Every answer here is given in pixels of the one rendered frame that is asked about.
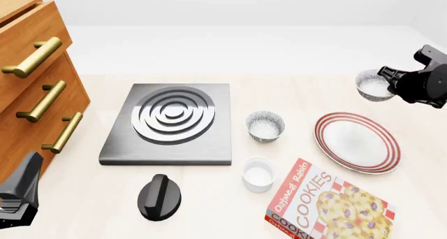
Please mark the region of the oatmeal raisin cookies box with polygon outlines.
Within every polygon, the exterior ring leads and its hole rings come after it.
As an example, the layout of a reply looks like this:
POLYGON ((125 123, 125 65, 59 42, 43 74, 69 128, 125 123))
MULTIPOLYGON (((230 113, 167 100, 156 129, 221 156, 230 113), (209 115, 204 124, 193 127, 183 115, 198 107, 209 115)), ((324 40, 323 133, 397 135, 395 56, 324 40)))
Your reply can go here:
POLYGON ((304 159, 265 214, 292 239, 389 239, 394 219, 392 205, 304 159))

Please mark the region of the small white ramekin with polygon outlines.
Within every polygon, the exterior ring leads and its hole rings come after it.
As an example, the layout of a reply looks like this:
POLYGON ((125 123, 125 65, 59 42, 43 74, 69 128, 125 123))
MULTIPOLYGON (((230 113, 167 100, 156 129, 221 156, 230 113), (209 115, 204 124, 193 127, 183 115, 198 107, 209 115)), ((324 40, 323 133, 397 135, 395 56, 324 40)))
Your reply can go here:
POLYGON ((272 188, 275 178, 274 164, 265 157, 251 157, 242 166, 242 181, 250 192, 267 192, 272 188))

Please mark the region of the wooden cabinet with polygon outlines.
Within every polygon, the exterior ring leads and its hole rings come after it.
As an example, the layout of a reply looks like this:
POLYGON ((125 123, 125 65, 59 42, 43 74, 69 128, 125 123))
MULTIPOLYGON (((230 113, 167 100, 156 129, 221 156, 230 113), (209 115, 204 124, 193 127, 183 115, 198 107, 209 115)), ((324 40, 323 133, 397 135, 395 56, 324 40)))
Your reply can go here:
POLYGON ((89 105, 53 1, 0 0, 0 182, 29 152, 48 167, 89 105))

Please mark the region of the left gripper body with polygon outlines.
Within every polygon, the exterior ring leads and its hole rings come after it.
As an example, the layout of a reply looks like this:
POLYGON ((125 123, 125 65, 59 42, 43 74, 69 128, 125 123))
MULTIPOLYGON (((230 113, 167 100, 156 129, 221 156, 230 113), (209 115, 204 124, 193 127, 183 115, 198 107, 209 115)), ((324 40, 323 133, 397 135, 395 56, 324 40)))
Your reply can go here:
POLYGON ((30 226, 38 211, 38 183, 20 193, 0 188, 0 228, 30 226))

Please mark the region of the patterned black-white bowl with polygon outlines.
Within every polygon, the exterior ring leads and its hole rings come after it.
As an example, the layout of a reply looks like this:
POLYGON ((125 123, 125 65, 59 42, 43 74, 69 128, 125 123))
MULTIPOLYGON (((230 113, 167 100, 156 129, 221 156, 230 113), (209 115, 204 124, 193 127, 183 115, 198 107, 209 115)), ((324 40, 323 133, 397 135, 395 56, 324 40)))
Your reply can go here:
POLYGON ((378 70, 367 70, 359 73, 355 78, 356 89, 365 99, 372 102, 382 102, 390 100, 395 96, 389 92, 388 81, 378 75, 378 70))
POLYGON ((270 111, 258 110, 246 118, 249 135, 262 143, 274 142, 285 130, 283 119, 270 111))

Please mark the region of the white plate with red rings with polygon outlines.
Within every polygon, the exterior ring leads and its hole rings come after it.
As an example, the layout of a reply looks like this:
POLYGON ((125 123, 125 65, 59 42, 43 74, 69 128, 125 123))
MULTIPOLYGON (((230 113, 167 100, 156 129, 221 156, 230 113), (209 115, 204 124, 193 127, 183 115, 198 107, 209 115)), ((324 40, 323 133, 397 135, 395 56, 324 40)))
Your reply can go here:
POLYGON ((359 173, 391 173, 402 163, 396 138, 379 123, 355 113, 320 117, 314 126, 314 138, 327 157, 359 173))

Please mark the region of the flat black stove plate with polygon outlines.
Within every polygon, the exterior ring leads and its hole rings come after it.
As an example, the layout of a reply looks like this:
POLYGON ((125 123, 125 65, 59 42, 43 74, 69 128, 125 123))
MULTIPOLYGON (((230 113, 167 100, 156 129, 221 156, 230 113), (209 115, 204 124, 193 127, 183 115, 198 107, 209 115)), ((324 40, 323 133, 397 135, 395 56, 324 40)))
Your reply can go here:
POLYGON ((98 161, 134 166, 231 165, 230 85, 132 85, 98 161))

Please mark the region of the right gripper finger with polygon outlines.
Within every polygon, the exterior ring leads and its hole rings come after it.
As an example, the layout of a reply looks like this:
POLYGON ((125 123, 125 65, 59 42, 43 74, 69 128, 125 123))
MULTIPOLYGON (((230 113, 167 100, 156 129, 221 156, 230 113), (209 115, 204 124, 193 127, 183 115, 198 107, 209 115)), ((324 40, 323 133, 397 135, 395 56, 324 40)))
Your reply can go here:
POLYGON ((390 68, 388 66, 383 66, 379 69, 377 75, 384 77, 385 79, 400 79, 404 75, 406 75, 405 71, 399 71, 394 68, 390 68))
POLYGON ((404 96, 406 94, 406 81, 404 77, 389 77, 386 78, 389 83, 388 91, 398 96, 404 96))

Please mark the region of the round black stove knob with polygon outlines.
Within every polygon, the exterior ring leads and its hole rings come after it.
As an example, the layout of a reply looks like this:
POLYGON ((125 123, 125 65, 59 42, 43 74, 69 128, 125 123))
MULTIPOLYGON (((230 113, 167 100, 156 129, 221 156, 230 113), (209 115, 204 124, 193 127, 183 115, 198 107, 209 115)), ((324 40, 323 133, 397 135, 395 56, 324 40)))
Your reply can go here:
POLYGON ((172 217, 181 205, 179 186, 164 174, 156 174, 138 194, 140 214, 149 221, 160 222, 172 217))

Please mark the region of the wooden drawer, protruding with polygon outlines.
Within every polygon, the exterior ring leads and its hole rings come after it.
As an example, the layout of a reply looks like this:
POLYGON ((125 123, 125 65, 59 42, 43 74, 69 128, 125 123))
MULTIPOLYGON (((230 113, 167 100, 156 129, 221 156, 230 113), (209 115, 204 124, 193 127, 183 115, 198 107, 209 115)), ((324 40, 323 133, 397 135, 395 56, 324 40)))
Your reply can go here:
POLYGON ((72 44, 54 1, 46 1, 0 29, 0 112, 7 108, 62 52, 72 44), (18 66, 37 49, 34 43, 61 40, 61 46, 28 77, 2 73, 3 66, 18 66))

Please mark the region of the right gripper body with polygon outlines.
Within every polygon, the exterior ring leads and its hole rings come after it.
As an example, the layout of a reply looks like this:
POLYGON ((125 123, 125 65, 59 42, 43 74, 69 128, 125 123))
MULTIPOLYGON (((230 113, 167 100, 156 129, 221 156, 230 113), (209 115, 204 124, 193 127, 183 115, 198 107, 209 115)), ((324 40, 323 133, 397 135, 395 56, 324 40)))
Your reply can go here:
POLYGON ((397 84, 398 95, 407 103, 433 101, 427 93, 427 81, 433 68, 405 73, 397 84))

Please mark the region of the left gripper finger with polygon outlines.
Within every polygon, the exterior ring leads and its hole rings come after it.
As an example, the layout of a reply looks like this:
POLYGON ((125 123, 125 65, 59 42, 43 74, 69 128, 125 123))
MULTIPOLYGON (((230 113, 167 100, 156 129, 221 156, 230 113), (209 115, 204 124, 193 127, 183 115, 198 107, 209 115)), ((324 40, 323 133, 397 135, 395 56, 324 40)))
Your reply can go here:
POLYGON ((10 192, 30 205, 38 205, 38 181, 43 158, 38 152, 30 152, 11 176, 10 192))

